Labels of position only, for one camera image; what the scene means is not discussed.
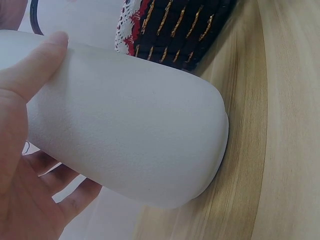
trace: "matte white surface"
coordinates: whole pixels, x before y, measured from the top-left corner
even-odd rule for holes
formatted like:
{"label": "matte white surface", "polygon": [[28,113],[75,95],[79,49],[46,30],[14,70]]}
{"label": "matte white surface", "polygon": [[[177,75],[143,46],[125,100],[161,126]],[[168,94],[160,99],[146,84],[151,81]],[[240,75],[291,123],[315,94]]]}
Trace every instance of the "matte white surface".
{"label": "matte white surface", "polygon": [[[42,40],[0,31],[0,55],[8,56],[0,69]],[[28,118],[37,147],[115,192],[163,208],[185,204],[210,183],[228,129],[210,83],[72,42],[60,71],[28,104]]]}
{"label": "matte white surface", "polygon": [[[71,40],[113,50],[122,6],[123,0],[39,0],[39,24],[45,35],[62,30]],[[32,32],[29,17],[28,6],[20,31]],[[76,178],[55,198],[64,198],[83,178]],[[96,207],[97,202],[106,204]],[[97,200],[66,226],[60,240],[131,240],[141,206],[103,188]]]}

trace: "hand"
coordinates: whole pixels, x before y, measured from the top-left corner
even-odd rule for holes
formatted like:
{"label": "hand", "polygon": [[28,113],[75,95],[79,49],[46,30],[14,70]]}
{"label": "hand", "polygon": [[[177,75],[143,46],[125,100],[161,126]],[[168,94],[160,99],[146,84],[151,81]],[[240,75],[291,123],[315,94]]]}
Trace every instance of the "hand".
{"label": "hand", "polygon": [[28,0],[0,0],[0,29],[18,30]]}
{"label": "hand", "polygon": [[22,156],[28,135],[27,102],[62,63],[68,37],[53,34],[16,65],[0,71],[0,239],[57,240],[64,227],[99,194],[85,179],[59,203],[52,196],[78,173],[44,152]]}

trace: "white bottle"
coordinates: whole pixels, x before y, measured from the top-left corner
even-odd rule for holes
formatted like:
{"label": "white bottle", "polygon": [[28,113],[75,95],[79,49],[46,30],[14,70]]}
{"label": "white bottle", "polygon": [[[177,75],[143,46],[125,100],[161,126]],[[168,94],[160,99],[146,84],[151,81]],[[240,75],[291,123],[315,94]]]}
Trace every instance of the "white bottle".
{"label": "white bottle", "polygon": [[[0,31],[0,70],[43,39]],[[74,42],[27,110],[32,144],[119,194],[162,208],[207,188],[228,139],[224,102],[210,83]]]}

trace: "woven basket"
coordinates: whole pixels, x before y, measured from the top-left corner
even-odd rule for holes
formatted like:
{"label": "woven basket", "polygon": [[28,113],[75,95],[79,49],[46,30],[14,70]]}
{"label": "woven basket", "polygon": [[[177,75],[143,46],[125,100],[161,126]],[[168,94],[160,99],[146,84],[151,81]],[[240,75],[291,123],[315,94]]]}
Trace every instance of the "woven basket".
{"label": "woven basket", "polygon": [[226,23],[237,0],[151,0],[134,41],[138,58],[193,70]]}

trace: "wood grain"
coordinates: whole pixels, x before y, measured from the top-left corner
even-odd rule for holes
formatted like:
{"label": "wood grain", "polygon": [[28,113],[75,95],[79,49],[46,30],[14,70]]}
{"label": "wood grain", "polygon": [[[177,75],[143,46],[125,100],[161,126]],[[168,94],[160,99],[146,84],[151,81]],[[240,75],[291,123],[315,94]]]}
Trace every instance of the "wood grain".
{"label": "wood grain", "polygon": [[239,1],[196,74],[225,102],[223,163],[190,203],[145,207],[134,239],[320,239],[320,1]]}

